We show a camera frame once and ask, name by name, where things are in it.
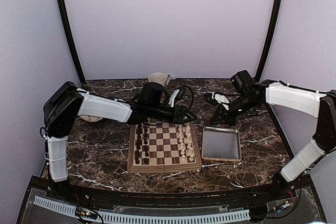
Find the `robotic arm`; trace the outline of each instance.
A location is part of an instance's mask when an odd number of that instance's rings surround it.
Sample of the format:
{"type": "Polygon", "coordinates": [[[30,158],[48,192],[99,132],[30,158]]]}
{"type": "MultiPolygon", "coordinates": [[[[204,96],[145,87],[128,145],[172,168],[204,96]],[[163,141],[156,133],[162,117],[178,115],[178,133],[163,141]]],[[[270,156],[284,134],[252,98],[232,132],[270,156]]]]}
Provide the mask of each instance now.
{"type": "Polygon", "coordinates": [[[51,179],[62,182],[68,179],[66,168],[66,147],[78,115],[91,115],[127,124],[146,122],[154,118],[176,124],[196,120],[190,108],[176,105],[185,93],[182,86],[169,96],[158,83],[146,83],[140,94],[130,102],[111,99],[77,88],[73,82],[64,83],[43,107],[45,126],[40,129],[46,140],[45,158],[49,162],[51,179]]]}
{"type": "Polygon", "coordinates": [[[319,92],[273,80],[256,83],[246,70],[234,75],[231,82],[241,95],[236,100],[230,102],[220,93],[207,93],[204,96],[205,101],[219,104],[211,118],[212,124],[233,126],[237,123],[237,116],[260,103],[285,106],[318,119],[316,132],[310,142],[273,176],[270,194],[278,198],[281,191],[287,190],[289,182],[336,147],[336,91],[319,92]]]}

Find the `gray tray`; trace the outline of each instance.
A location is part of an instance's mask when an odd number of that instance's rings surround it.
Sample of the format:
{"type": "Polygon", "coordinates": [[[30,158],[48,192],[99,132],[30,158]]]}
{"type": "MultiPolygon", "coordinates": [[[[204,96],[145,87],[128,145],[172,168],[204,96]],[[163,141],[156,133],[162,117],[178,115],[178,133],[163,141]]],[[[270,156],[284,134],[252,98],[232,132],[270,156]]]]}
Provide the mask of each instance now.
{"type": "Polygon", "coordinates": [[[238,130],[204,127],[203,159],[239,162],[242,160],[241,154],[238,130]]]}

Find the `mug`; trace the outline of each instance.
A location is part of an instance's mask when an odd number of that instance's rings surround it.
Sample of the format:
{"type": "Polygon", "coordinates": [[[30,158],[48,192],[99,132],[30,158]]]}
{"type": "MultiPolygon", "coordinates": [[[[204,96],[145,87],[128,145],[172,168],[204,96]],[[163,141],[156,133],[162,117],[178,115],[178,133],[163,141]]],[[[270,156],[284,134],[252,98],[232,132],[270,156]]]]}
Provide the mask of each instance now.
{"type": "Polygon", "coordinates": [[[170,82],[170,75],[165,73],[152,73],[148,77],[149,82],[156,82],[161,84],[164,87],[167,87],[170,82]]]}

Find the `chessboard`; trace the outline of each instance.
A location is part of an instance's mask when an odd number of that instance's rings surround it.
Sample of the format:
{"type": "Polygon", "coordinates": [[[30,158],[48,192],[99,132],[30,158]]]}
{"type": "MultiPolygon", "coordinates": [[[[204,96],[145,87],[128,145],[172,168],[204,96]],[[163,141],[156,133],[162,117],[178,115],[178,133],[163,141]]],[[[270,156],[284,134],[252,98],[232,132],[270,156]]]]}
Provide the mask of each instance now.
{"type": "Polygon", "coordinates": [[[173,173],[200,170],[202,160],[193,123],[160,123],[131,126],[129,173],[173,173]]]}

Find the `chessboard border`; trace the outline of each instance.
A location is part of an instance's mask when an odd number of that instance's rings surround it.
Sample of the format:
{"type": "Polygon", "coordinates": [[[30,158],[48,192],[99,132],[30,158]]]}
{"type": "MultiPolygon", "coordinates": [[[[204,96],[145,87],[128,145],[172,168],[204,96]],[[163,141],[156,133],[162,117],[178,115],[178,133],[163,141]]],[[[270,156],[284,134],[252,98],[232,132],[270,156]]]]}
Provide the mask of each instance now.
{"type": "Polygon", "coordinates": [[[187,163],[187,164],[174,164],[174,165],[133,165],[134,158],[134,147],[135,147],[135,134],[137,132],[137,125],[132,125],[130,127],[130,140],[129,140],[129,154],[128,154],[128,163],[127,163],[127,171],[129,173],[174,173],[181,171],[189,171],[189,170],[200,170],[202,168],[202,160],[200,149],[198,146],[196,128],[194,124],[191,122],[190,132],[192,135],[192,142],[194,147],[194,155],[195,155],[195,163],[187,163]]]}

